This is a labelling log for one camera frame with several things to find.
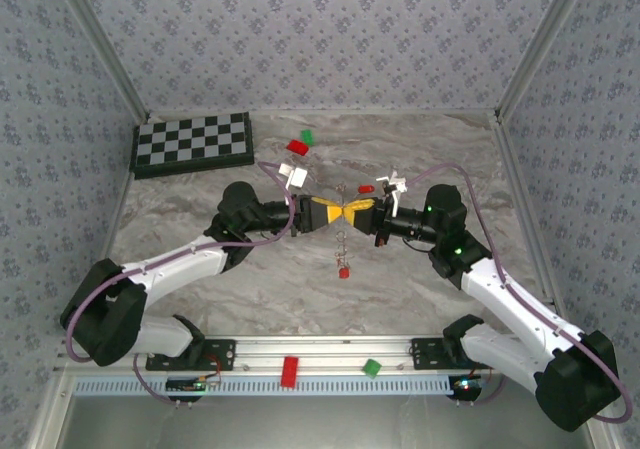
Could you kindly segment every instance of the black cable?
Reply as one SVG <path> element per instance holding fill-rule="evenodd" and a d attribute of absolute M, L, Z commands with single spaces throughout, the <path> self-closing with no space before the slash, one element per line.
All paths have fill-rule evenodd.
<path fill-rule="evenodd" d="M 417 247 L 412 246 L 411 244 L 409 244 L 409 241 L 407 241 L 404 237 L 402 238 L 402 242 L 404 242 L 409 249 L 413 249 L 416 252 L 422 252 L 423 254 L 429 253 L 429 251 L 426 249 L 418 249 Z"/>

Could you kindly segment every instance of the small red object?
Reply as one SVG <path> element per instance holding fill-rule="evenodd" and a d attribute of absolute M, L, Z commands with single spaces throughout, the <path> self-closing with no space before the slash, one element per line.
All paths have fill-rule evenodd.
<path fill-rule="evenodd" d="M 358 192 L 360 194 L 369 194 L 370 192 L 375 191 L 376 188 L 373 186 L 360 186 L 358 187 Z"/>
<path fill-rule="evenodd" d="M 309 146 L 307 146 L 304 142 L 296 141 L 293 139 L 288 145 L 287 149 L 291 152 L 295 152 L 296 154 L 300 154 L 304 156 L 309 151 Z"/>
<path fill-rule="evenodd" d="M 298 358 L 293 356 L 287 356 L 284 358 L 284 365 L 282 366 L 282 379 L 280 385 L 282 387 L 296 387 L 296 377 L 298 374 Z"/>

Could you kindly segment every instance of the metal bracket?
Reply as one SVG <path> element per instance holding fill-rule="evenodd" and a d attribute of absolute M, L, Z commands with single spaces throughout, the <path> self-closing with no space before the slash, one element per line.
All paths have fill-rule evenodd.
<path fill-rule="evenodd" d="M 155 354 L 147 358 L 147 371 L 196 371 L 211 372 L 216 370 L 215 359 L 220 361 L 220 371 L 232 371 L 236 358 L 236 341 L 233 339 L 206 339 L 202 348 L 202 355 L 194 365 L 177 357 L 167 357 Z"/>
<path fill-rule="evenodd" d="M 451 369 L 488 369 L 484 364 L 473 361 L 454 363 L 447 353 L 442 337 L 419 337 L 411 339 L 409 351 L 416 371 L 451 370 Z"/>

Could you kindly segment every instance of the white plastic piece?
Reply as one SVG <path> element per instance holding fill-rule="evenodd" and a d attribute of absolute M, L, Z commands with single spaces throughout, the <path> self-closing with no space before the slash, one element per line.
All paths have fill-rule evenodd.
<path fill-rule="evenodd" d="M 189 254 L 182 256 L 167 265 L 163 265 L 158 269 L 146 271 L 142 274 L 131 276 L 129 278 L 135 284 L 144 284 L 147 292 L 145 309 L 157 300 L 177 289 L 180 289 L 182 286 L 189 284 L 190 282 L 206 276 L 215 276 L 222 272 L 224 264 L 227 261 L 227 253 L 221 248 L 214 247 L 194 253 L 197 246 L 210 242 L 215 242 L 215 240 L 207 236 L 200 236 L 189 244 L 165 254 L 161 254 L 160 256 L 156 256 L 153 259 L 124 265 L 125 271 L 136 268 L 145 270 L 146 267 L 160 259 L 164 259 L 167 256 L 176 254 L 185 249 L 190 249 Z"/>
<path fill-rule="evenodd" d="M 538 312 L 555 324 L 562 326 L 563 330 L 580 339 L 583 332 L 580 328 L 570 324 L 529 294 L 520 284 L 507 274 L 507 281 L 511 286 L 531 304 Z M 506 288 L 498 277 L 495 262 L 484 258 L 471 266 L 471 271 L 462 276 L 462 290 L 471 297 L 484 304 L 498 319 L 507 325 L 527 346 L 531 355 L 537 360 L 549 360 L 553 358 L 553 351 L 560 349 L 566 351 L 573 345 L 565 338 L 554 334 L 554 331 L 538 320 L 525 309 Z"/>
<path fill-rule="evenodd" d="M 495 368 L 534 394 L 538 385 L 533 375 L 544 371 L 550 360 L 537 360 L 520 341 L 488 324 L 473 326 L 460 342 L 469 359 Z"/>
<path fill-rule="evenodd" d="M 130 354 L 164 354 L 178 357 L 191 344 L 193 336 L 175 317 L 142 316 L 140 332 Z"/>
<path fill-rule="evenodd" d="M 393 211 L 391 215 L 396 217 L 398 214 L 398 205 L 400 204 L 400 193 L 407 192 L 407 180 L 404 177 L 398 177 L 398 171 L 393 171 L 391 177 L 378 177 L 376 181 L 388 181 L 390 186 L 396 186 L 391 193 L 393 197 Z"/>
<path fill-rule="evenodd" d="M 289 189 L 289 186 L 298 188 L 302 187 L 308 174 L 308 171 L 306 169 L 302 169 L 301 167 L 293 167 L 288 164 L 280 164 L 280 169 L 278 170 L 278 172 L 287 178 L 287 183 L 285 184 L 285 187 L 287 189 Z M 285 202 L 288 206 L 289 201 L 286 198 Z"/>

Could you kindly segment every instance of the yellow object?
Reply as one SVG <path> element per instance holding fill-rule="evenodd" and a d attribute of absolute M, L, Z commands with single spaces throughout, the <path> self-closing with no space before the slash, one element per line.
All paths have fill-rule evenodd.
<path fill-rule="evenodd" d="M 342 215 L 345 217 L 347 222 L 353 226 L 356 219 L 356 212 L 371 209 L 374 204 L 375 200 L 373 199 L 361 199 L 359 201 L 350 202 L 342 209 Z"/>
<path fill-rule="evenodd" d="M 327 206 L 327 222 L 331 224 L 333 221 L 342 216 L 342 208 L 337 202 L 330 201 L 328 199 L 322 199 L 321 197 L 312 197 L 313 202 L 318 204 L 324 204 Z"/>

